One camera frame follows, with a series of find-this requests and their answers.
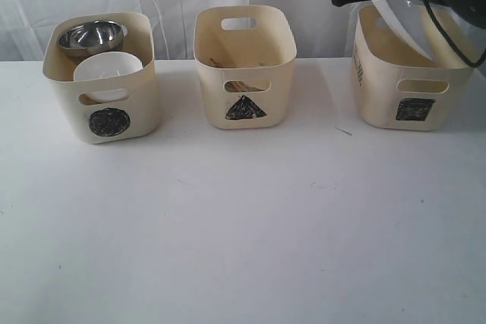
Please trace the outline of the cream bin with triangle mark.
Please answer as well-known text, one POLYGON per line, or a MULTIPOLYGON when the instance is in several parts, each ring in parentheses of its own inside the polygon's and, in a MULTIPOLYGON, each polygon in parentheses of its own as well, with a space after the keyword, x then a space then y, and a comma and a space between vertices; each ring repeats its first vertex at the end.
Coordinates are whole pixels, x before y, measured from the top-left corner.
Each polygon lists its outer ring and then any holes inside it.
POLYGON ((204 111, 214 127, 272 127, 284 119, 297 49, 281 10, 208 8, 196 17, 193 50, 204 111))

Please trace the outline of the cream bin with square mark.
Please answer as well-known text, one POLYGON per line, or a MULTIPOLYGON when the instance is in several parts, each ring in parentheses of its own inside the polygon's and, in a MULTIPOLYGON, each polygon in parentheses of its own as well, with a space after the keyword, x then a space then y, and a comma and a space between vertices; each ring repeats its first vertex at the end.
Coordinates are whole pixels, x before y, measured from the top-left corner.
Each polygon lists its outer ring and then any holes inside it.
POLYGON ((358 12, 353 83, 361 117, 375 127, 432 131, 451 114, 471 75, 418 6, 418 28, 431 47, 427 58, 401 40, 373 6, 358 12))

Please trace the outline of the cream bin with circle mark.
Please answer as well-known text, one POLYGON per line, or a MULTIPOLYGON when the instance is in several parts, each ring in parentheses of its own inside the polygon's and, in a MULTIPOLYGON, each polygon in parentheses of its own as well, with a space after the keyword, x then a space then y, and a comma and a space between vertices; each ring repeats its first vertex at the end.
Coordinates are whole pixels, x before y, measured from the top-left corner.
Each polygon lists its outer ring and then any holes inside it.
POLYGON ((92 14, 60 23, 52 31, 45 51, 43 75, 74 134, 85 143, 141 137, 160 123, 153 36, 144 14, 92 14), (141 70, 101 80, 73 81, 77 62, 64 54, 58 38, 71 27, 95 20, 112 20, 127 27, 123 50, 141 60, 141 70))

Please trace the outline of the white plastic bowl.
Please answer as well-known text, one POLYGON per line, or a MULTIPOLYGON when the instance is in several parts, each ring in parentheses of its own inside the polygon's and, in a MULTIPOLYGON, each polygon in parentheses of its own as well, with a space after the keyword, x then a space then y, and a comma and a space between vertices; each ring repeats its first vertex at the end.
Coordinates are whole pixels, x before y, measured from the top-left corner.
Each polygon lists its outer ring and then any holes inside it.
MULTIPOLYGON (((83 60, 74 70, 73 81, 102 80, 121 77, 143 69, 141 60, 128 52, 103 52, 83 60)), ((126 89, 96 91, 87 97, 94 102, 116 102, 128 98, 126 89)))

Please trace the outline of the white square plate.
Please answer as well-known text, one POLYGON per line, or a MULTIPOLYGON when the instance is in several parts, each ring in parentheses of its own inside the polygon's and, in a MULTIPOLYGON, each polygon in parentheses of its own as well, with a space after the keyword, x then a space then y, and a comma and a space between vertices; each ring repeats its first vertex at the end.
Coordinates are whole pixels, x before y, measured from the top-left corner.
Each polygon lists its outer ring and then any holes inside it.
MULTIPOLYGON (((453 51, 430 19, 425 6, 414 0, 374 0, 374 7, 387 26, 417 53, 437 63, 465 63, 453 51)), ((459 50, 471 61, 478 51, 458 24, 458 17, 441 6, 431 7, 434 16, 459 50)))

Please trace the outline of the stainless steel bowl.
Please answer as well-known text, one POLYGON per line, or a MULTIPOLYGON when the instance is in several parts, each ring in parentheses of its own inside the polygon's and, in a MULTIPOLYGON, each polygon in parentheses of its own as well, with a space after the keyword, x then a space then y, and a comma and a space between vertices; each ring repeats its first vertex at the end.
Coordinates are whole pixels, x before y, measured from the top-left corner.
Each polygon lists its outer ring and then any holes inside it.
POLYGON ((112 20, 93 20, 64 31, 58 46, 69 58, 85 59, 99 53, 120 51, 125 40, 124 28, 112 20))

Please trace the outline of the small metal pin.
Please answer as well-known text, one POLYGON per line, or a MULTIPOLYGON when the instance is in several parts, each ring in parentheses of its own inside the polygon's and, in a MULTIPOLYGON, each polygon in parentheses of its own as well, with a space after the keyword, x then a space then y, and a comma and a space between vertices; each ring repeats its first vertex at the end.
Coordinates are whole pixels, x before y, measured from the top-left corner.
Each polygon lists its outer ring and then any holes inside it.
POLYGON ((335 126, 334 128, 335 128, 336 130, 338 130, 338 131, 343 132, 344 134, 347 134, 347 135, 349 135, 349 136, 352 136, 352 133, 350 133, 350 132, 348 132, 348 131, 345 131, 345 130, 343 130, 342 128, 339 128, 339 127, 336 127, 336 126, 335 126))

